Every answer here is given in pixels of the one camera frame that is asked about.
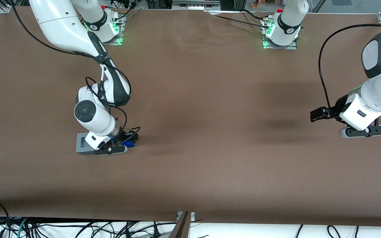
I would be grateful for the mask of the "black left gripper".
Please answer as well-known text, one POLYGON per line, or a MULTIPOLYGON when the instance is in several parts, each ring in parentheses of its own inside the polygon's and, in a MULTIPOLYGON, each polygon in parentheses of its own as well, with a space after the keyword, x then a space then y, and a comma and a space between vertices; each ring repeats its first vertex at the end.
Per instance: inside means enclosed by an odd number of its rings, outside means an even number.
POLYGON ((357 94, 343 95, 340 97, 334 107, 323 107, 310 112, 310 121, 315 122, 326 117, 349 117, 355 114, 357 108, 357 94))

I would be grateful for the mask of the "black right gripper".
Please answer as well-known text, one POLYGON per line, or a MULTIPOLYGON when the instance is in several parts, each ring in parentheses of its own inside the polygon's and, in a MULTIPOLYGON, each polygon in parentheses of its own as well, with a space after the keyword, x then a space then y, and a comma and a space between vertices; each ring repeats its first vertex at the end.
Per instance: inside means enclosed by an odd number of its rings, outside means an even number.
POLYGON ((131 134, 131 129, 126 129, 125 131, 120 131, 110 142, 112 146, 122 146, 127 140, 136 142, 139 140, 139 134, 137 132, 131 134))

